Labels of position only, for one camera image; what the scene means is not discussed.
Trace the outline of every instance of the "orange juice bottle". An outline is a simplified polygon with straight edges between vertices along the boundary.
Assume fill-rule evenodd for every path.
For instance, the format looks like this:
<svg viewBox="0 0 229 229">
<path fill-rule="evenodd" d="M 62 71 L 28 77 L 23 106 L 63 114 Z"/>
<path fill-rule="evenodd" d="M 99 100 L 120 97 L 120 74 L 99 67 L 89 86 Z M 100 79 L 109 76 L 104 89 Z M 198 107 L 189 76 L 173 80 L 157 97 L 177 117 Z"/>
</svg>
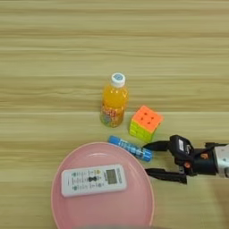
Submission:
<svg viewBox="0 0 229 229">
<path fill-rule="evenodd" d="M 125 87 L 125 76 L 115 73 L 111 82 L 104 88 L 103 105 L 100 119 L 103 124 L 116 127 L 123 121 L 125 107 L 128 101 L 128 90 Z"/>
</svg>

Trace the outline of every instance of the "blue marker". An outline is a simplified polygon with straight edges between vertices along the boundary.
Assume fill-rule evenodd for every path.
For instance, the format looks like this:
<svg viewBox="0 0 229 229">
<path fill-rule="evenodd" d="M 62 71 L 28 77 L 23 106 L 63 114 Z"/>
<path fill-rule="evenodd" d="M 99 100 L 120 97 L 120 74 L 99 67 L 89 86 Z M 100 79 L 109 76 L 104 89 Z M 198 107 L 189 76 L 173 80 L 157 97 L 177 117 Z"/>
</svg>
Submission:
<svg viewBox="0 0 229 229">
<path fill-rule="evenodd" d="M 115 136 L 110 136 L 108 142 L 124 148 L 125 150 L 129 151 L 132 155 L 134 155 L 136 158 L 141 159 L 143 161 L 150 161 L 153 157 L 152 151 L 133 145 L 128 141 L 122 140 Z"/>
</svg>

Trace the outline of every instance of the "white remote control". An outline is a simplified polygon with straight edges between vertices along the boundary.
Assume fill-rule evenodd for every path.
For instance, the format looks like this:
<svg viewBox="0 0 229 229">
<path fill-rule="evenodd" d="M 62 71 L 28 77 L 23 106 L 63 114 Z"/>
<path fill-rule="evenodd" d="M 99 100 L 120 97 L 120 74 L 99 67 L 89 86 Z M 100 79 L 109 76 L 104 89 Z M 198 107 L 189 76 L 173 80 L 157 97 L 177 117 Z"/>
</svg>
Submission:
<svg viewBox="0 0 229 229">
<path fill-rule="evenodd" d="M 127 187 L 121 165 L 102 165 L 62 171 L 64 197 L 122 191 Z"/>
</svg>

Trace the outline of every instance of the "bottle label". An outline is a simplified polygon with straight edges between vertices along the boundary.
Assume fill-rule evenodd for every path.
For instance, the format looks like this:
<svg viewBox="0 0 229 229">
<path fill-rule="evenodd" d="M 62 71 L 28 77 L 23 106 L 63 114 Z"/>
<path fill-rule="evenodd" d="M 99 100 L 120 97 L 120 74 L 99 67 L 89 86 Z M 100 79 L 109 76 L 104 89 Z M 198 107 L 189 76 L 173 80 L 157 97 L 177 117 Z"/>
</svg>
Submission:
<svg viewBox="0 0 229 229">
<path fill-rule="evenodd" d="M 122 122 L 123 113 L 123 107 L 114 109 L 112 107 L 106 106 L 105 103 L 103 103 L 101 110 L 102 122 L 107 126 L 115 127 Z"/>
</svg>

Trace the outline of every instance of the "pink bowl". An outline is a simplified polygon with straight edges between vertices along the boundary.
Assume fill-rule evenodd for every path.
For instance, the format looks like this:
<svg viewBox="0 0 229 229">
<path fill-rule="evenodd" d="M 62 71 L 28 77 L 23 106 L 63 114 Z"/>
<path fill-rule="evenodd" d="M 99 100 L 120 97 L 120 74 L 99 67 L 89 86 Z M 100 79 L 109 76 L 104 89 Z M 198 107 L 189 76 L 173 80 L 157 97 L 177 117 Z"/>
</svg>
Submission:
<svg viewBox="0 0 229 229">
<path fill-rule="evenodd" d="M 121 164 L 127 189 L 64 198 L 61 172 L 65 169 Z M 109 143 L 91 143 L 75 149 L 60 164 L 53 181 L 51 205 L 58 229 L 98 225 L 151 225 L 154 197 L 144 168 L 126 150 Z"/>
</svg>

